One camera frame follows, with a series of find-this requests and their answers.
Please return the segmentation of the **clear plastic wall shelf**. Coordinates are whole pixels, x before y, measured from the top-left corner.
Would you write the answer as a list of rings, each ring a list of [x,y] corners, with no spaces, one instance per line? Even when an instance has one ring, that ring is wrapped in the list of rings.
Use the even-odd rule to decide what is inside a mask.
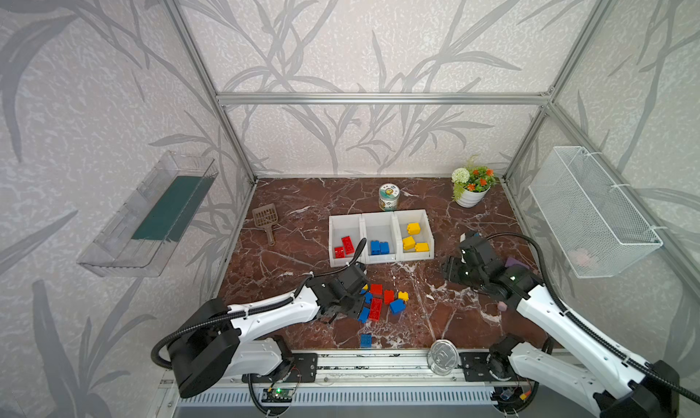
[[[159,277],[218,175],[212,157],[165,152],[78,265],[98,277]]]

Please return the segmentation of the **lone blue lego brick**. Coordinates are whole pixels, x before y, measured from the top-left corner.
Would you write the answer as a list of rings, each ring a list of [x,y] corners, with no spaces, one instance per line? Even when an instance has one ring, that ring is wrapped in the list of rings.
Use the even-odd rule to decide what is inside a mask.
[[[361,348],[371,348],[373,344],[373,336],[369,333],[363,333],[360,335],[360,347]]]

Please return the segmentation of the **brown litter scoop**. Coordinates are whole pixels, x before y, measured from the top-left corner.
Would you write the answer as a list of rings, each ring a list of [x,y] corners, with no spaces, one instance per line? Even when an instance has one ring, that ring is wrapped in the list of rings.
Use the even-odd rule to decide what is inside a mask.
[[[267,204],[253,209],[253,222],[259,230],[263,230],[265,232],[268,244],[270,246],[275,246],[273,226],[275,226],[278,221],[279,218],[275,204]]]

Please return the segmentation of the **potted artificial flower plant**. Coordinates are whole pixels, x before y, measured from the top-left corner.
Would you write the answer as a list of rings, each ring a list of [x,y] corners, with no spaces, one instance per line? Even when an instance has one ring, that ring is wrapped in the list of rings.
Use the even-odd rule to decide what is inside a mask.
[[[472,155],[464,166],[453,170],[451,182],[453,200],[462,208],[473,208],[497,183],[497,177],[493,169],[479,164],[478,156]]]

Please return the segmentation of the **right white bin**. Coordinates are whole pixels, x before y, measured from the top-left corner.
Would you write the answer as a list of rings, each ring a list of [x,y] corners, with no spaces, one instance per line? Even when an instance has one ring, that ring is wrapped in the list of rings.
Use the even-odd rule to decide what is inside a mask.
[[[398,237],[399,261],[429,261],[435,258],[435,239],[426,210],[399,210],[395,212],[395,233]],[[426,242],[429,252],[415,252],[417,243]]]

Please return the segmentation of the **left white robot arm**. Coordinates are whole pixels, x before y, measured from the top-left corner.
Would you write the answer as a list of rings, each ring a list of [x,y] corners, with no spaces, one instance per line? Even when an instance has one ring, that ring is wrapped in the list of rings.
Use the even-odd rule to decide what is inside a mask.
[[[292,370],[293,354],[273,332],[337,315],[359,317],[367,284],[366,265],[351,261],[337,270],[309,273],[291,292],[266,300],[207,301],[153,346],[151,361],[173,371],[182,398],[201,394],[228,376],[279,380]]]

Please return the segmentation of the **purple scoop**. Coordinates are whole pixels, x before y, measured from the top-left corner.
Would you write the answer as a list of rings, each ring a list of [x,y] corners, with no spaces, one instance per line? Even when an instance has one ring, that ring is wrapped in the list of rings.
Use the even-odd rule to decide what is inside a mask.
[[[519,268],[524,268],[525,270],[530,270],[530,266],[526,263],[523,263],[522,261],[519,261],[518,259],[515,259],[514,257],[508,257],[505,263],[505,267],[507,269],[509,268],[514,268],[514,267],[519,267]]]

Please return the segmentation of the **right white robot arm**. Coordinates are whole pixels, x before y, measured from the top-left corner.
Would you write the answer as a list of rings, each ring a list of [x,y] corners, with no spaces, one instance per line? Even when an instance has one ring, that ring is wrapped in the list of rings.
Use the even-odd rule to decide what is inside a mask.
[[[698,394],[681,386],[672,366],[627,350],[571,309],[553,285],[540,245],[528,236],[519,238],[534,248],[537,272],[507,265],[491,246],[492,236],[467,232],[460,237],[459,256],[444,263],[443,276],[515,310],[578,363],[508,334],[490,347],[488,366],[495,378],[518,376],[544,385],[597,417],[676,417],[682,398],[698,403]]]

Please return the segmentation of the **long red lego brick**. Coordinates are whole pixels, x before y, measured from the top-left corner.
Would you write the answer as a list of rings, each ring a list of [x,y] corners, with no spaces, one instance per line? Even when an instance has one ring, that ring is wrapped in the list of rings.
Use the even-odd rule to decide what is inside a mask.
[[[379,321],[381,318],[383,306],[384,301],[382,299],[374,298],[370,304],[368,319],[370,321]]]
[[[342,241],[346,256],[350,256],[351,254],[355,253],[355,245],[349,236],[342,237],[341,241]]]

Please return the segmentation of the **clear glass jar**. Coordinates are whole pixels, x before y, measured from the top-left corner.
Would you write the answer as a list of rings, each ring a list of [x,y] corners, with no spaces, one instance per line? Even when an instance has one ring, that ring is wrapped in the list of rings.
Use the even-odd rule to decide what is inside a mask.
[[[437,340],[428,350],[428,368],[438,376],[450,375],[459,366],[459,362],[458,349],[451,341]]]

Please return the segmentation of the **middle white bin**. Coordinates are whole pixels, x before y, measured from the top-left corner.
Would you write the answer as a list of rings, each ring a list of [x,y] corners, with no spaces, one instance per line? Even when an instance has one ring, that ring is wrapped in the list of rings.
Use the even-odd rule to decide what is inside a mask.
[[[392,263],[398,261],[398,237],[395,233],[393,212],[365,213],[362,215],[361,232],[366,238],[366,262],[368,264]],[[370,242],[381,243],[381,255],[370,254]]]

